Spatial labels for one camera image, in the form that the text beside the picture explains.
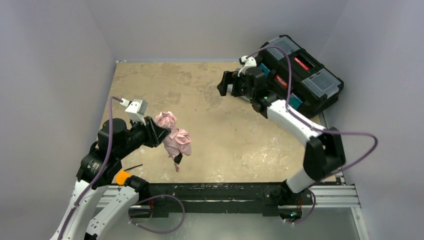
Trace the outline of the pink and black folding umbrella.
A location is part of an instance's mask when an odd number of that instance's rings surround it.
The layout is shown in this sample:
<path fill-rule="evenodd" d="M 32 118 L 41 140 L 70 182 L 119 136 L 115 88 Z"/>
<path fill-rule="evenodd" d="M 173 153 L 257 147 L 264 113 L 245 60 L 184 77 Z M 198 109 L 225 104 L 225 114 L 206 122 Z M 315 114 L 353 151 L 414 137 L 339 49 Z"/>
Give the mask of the pink and black folding umbrella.
<path fill-rule="evenodd" d="M 192 154 L 190 134 L 185 129 L 177 127 L 177 117 L 171 111 L 161 111 L 154 120 L 159 127 L 170 130 L 170 134 L 163 140 L 163 146 L 173 161 L 175 171 L 179 173 L 183 156 Z"/>

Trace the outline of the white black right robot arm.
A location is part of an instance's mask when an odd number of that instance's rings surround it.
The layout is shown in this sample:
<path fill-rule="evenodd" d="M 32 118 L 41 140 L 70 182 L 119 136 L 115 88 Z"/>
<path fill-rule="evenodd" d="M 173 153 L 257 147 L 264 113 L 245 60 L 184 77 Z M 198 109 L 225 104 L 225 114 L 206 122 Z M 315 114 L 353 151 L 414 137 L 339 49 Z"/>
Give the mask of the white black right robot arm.
<path fill-rule="evenodd" d="M 226 96 L 248 98 L 252 108 L 264 118 L 274 121 L 291 133 L 305 148 L 300 170 L 282 183 L 287 193 L 297 194 L 346 163 L 343 142 L 339 131 L 314 123 L 290 109 L 281 95 L 269 89 L 264 71 L 251 67 L 245 73 L 224 71 L 217 89 Z"/>

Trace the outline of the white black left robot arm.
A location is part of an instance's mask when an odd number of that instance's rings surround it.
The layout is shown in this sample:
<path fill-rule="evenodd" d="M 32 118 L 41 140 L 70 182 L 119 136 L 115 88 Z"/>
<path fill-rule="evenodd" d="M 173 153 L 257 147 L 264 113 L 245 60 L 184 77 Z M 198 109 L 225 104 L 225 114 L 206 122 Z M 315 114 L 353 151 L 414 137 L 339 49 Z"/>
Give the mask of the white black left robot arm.
<path fill-rule="evenodd" d="M 122 169 L 122 159 L 141 146 L 158 147 L 171 133 L 151 117 L 145 117 L 145 121 L 145 124 L 131 121 L 131 128 L 120 118 L 104 122 L 97 141 L 81 160 L 69 205 L 51 237 L 53 240 L 102 240 L 131 204 L 151 196 L 146 180 L 124 177 L 121 191 L 96 212 L 99 201 Z"/>

